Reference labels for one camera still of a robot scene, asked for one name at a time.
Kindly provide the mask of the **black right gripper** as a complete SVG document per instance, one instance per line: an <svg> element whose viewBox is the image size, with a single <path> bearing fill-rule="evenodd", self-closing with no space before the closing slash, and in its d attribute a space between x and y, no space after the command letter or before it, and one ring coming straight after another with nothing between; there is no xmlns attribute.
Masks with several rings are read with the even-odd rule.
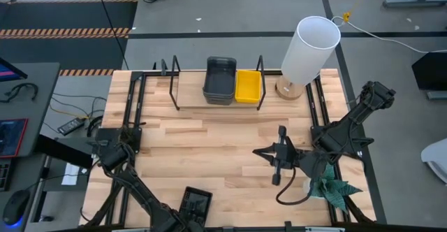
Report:
<svg viewBox="0 0 447 232"><path fill-rule="evenodd" d="M279 126L279 139L277 143L273 143L268 147L253 150L254 154L258 154L274 167L272 183L275 186L279 186L281 182L281 169L295 168L294 162L298 157L298 151L293 146L290 138L286 135L286 132L287 130L285 126Z"/></svg>

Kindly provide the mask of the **black metal wooden shelf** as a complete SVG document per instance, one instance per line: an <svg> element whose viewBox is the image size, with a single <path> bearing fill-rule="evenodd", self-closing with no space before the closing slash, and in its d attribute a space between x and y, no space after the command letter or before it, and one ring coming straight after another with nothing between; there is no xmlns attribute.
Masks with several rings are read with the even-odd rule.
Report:
<svg viewBox="0 0 447 232"><path fill-rule="evenodd" d="M203 92L206 69L197 71L193 70L183 71L179 67L177 58L173 59L173 70L178 72L178 81L176 87L174 87L174 85L170 86L169 94L176 109L181 110L183 108L255 108L258 110L261 108L263 100L266 95L266 81L265 81L266 71L263 65L263 56L260 56L258 58L255 69L236 68L236 72L238 70L261 72L261 98L259 104L255 104L254 106L237 104L235 100L235 92L233 102L229 106L208 104L205 101L205 95Z"/></svg>

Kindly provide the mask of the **green artificial potted plant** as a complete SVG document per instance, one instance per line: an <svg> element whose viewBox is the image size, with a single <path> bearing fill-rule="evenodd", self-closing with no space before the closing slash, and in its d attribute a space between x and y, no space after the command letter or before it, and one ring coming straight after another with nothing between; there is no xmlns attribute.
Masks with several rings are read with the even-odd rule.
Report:
<svg viewBox="0 0 447 232"><path fill-rule="evenodd" d="M345 196L362 192L361 189L350 185L347 181L337 180L335 178L334 166L327 164L324 172L315 180L308 180L307 189L310 190L312 198L324 198L335 208L348 213L344 200Z"/></svg>

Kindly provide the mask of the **white shade table lamp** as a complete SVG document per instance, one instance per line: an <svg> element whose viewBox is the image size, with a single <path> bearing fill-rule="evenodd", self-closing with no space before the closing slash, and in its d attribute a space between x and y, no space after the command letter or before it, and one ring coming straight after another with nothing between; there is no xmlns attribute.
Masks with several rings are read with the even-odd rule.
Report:
<svg viewBox="0 0 447 232"><path fill-rule="evenodd" d="M333 21L321 16L301 19L275 84L278 96L288 101L298 99L305 86L320 73L340 40L341 32Z"/></svg>

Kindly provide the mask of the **white paper sheet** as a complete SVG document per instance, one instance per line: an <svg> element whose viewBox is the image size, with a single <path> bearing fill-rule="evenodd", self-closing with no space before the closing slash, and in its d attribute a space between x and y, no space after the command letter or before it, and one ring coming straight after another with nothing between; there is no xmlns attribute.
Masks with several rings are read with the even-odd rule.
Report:
<svg viewBox="0 0 447 232"><path fill-rule="evenodd" d="M80 168L79 166L67 163L61 185L74 186L78 183L78 178L80 176L86 175L86 173L86 168Z"/></svg>

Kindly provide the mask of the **black power adapter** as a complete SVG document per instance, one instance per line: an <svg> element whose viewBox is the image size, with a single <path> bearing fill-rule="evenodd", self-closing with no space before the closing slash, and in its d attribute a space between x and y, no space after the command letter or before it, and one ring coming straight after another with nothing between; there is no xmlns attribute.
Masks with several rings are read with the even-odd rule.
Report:
<svg viewBox="0 0 447 232"><path fill-rule="evenodd" d="M57 131L63 135L67 136L68 134L78 130L79 128L83 127L85 125L86 119L85 118L79 118L76 117L72 119L71 121L61 125L57 128Z"/></svg>

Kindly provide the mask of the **black computer mouse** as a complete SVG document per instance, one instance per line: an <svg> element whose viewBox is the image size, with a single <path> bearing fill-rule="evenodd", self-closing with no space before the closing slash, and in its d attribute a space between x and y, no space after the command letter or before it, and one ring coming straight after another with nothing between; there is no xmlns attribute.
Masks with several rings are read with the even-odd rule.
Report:
<svg viewBox="0 0 447 232"><path fill-rule="evenodd" d="M16 227L20 225L24 216L30 193L23 189L13 193L3 209L2 221L7 227Z"/></svg>

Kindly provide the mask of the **white chair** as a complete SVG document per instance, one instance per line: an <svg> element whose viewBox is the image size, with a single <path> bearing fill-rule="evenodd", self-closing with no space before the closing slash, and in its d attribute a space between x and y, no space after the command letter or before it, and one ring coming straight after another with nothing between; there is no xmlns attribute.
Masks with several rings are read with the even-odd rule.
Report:
<svg viewBox="0 0 447 232"><path fill-rule="evenodd" d="M422 150L420 157L447 186L447 138L428 145Z"/></svg>

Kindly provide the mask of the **black cabinet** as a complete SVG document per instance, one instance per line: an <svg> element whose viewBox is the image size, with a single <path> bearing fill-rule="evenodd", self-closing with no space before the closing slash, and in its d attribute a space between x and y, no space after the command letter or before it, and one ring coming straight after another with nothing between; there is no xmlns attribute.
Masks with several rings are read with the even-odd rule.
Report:
<svg viewBox="0 0 447 232"><path fill-rule="evenodd" d="M430 52L412 66L417 86L431 101L447 101L447 52Z"/></svg>

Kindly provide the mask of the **black keyboard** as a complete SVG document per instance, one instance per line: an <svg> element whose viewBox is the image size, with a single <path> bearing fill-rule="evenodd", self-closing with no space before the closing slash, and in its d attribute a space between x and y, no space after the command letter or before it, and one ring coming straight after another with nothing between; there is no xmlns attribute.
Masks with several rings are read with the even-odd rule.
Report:
<svg viewBox="0 0 447 232"><path fill-rule="evenodd" d="M6 191L8 189L11 165L11 159L0 159L0 191Z"/></svg>

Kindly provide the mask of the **grey side desk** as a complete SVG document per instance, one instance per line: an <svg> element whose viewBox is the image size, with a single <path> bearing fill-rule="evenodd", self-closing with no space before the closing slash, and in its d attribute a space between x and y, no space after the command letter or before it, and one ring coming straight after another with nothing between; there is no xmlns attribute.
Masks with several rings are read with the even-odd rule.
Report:
<svg viewBox="0 0 447 232"><path fill-rule="evenodd" d="M27 225L36 193L36 183L40 180L46 160L46 155L35 152L34 148L57 83L60 64L23 63L16 64L15 67L28 75L24 81L34 83L38 92L35 93L32 87L24 88L10 103L0 103L0 120L28 120L19 153L12 159L8 188L0 191L0 232L23 232ZM4 207L9 198L22 189L27 189L30 193L23 218L17 226L5 225L2 221Z"/></svg>

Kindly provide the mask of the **red edged tablet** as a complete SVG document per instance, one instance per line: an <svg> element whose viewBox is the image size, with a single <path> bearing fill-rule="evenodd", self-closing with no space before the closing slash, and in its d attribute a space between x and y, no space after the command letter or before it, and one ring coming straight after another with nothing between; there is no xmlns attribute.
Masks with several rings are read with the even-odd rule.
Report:
<svg viewBox="0 0 447 232"><path fill-rule="evenodd" d="M17 157L28 119L0 120L0 159Z"/></svg>

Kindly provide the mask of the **computer monitor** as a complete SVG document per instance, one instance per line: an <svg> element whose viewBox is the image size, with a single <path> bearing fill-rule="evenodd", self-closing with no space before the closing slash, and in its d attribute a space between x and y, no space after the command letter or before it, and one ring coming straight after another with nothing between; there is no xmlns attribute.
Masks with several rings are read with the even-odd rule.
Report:
<svg viewBox="0 0 447 232"><path fill-rule="evenodd" d="M28 75L0 57L0 82L27 79Z"/></svg>

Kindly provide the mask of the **black hazard striped floor mat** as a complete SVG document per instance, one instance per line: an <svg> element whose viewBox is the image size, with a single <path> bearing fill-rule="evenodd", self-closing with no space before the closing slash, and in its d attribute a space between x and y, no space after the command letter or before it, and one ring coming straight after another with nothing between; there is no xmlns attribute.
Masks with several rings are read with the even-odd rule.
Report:
<svg viewBox="0 0 447 232"><path fill-rule="evenodd" d="M55 62L61 76L112 75L124 53L135 0L0 3L0 57L12 64Z"/></svg>

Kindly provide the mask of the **black aluminium table frame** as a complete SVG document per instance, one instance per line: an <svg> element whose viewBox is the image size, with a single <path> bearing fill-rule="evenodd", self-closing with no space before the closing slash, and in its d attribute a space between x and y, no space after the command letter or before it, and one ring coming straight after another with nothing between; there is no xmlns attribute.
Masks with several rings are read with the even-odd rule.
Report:
<svg viewBox="0 0 447 232"><path fill-rule="evenodd" d="M176 109L169 94L178 78L150 77L142 102L130 93L131 74L113 74L103 127L122 125L126 103L140 111L142 138L135 169L156 197L178 208L186 187L213 194L209 227L325 226L330 223L323 199L306 199L305 175L284 170L279 186L272 184L273 167L253 150L277 141L285 126L293 144L310 147L312 118L306 96L286 101L268 76L260 109Z"/></svg>

